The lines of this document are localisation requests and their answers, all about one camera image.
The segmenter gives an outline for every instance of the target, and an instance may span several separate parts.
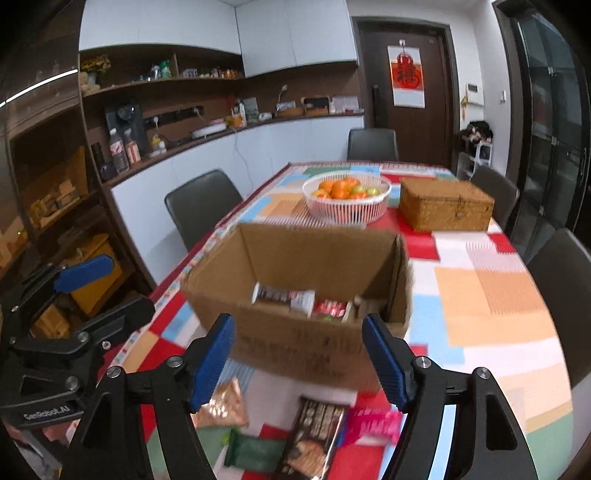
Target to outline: pink snack wrapper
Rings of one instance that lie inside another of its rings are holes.
[[[353,443],[358,445],[385,445],[387,443],[396,445],[400,438],[401,423],[402,414],[398,410],[351,407],[347,414],[342,446]]]

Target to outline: metal bolt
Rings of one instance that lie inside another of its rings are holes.
[[[121,367],[115,365],[107,370],[107,377],[109,378],[117,378],[121,375]]]
[[[178,356],[178,355],[173,355],[173,356],[169,357],[168,360],[166,360],[166,364],[170,368],[180,367],[183,364],[183,357],[182,356]]]
[[[483,378],[484,380],[486,380],[487,378],[491,377],[491,371],[485,367],[478,367],[476,369],[476,375],[478,375],[480,378]]]
[[[79,334],[76,336],[76,338],[78,338],[78,341],[79,341],[79,342],[82,342],[82,343],[84,343],[84,342],[87,342],[87,341],[88,341],[88,339],[90,338],[90,335],[88,335],[88,332],[80,332],[80,333],[79,333]]]
[[[74,375],[71,377],[66,378],[66,388],[71,392],[75,392],[80,387],[80,382]]]
[[[426,356],[418,356],[414,362],[420,368],[429,368],[431,366],[431,359]]]

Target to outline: black chair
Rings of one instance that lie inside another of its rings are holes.
[[[398,161],[396,132],[387,128],[352,128],[347,160]]]
[[[212,170],[189,180],[164,198],[187,250],[191,250],[242,201],[228,176]]]
[[[565,228],[527,268],[554,320],[573,388],[591,372],[591,257]]]
[[[485,166],[476,169],[471,182],[495,199],[492,217],[504,230],[519,198],[518,188],[496,170]]]

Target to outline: wicker box lid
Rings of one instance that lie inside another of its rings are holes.
[[[465,202],[494,203],[494,199],[468,181],[405,178],[400,183],[410,195],[424,200],[464,200]]]

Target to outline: brown door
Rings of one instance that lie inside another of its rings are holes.
[[[399,160],[450,168],[452,165],[453,105],[450,98],[451,74],[445,43],[435,29],[401,27],[387,23],[359,24],[361,56],[365,73],[366,98],[371,123],[376,128],[396,131]],[[424,108],[395,106],[388,46],[418,48],[424,86]]]

